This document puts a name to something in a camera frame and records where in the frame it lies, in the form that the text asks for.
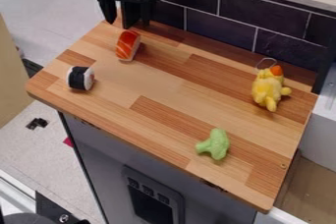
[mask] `toy broccoli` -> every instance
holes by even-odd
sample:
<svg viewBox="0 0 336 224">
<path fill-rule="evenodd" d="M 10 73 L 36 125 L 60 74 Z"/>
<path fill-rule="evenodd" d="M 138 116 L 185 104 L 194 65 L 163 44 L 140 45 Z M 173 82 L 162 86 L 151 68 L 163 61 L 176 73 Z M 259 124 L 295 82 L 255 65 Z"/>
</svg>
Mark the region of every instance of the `toy broccoli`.
<svg viewBox="0 0 336 224">
<path fill-rule="evenodd" d="M 230 146 L 229 138 L 222 129 L 212 129 L 210 138 L 196 144 L 196 152 L 210 152 L 214 160 L 220 160 L 226 156 L 226 151 Z"/>
</svg>

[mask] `rubber duck toy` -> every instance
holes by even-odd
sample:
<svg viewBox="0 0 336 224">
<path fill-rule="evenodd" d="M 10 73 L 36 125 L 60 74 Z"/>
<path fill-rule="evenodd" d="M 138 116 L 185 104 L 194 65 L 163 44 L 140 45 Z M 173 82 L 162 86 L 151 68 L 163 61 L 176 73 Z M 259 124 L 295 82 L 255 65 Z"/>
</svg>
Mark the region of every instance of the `rubber duck toy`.
<svg viewBox="0 0 336 224">
<path fill-rule="evenodd" d="M 292 90 L 284 87 L 284 74 L 279 65 L 259 70 L 252 84 L 254 102 L 275 112 L 282 95 L 290 95 Z"/>
</svg>

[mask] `wood grain surface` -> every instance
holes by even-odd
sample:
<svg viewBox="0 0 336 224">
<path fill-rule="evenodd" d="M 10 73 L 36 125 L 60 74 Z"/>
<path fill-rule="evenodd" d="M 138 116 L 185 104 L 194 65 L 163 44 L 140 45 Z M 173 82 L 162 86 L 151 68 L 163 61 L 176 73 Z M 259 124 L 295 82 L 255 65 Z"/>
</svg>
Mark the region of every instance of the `wood grain surface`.
<svg viewBox="0 0 336 224">
<path fill-rule="evenodd" d="M 293 94 L 270 113 L 251 97 L 262 56 L 159 23 L 132 29 L 141 34 L 134 62 L 115 56 L 120 20 L 102 22 L 35 75 L 28 93 L 267 212 L 316 101 L 314 73 L 281 63 Z M 75 65 L 94 69 L 91 91 L 67 87 Z M 195 152 L 216 127 L 231 141 L 219 162 Z"/>
</svg>

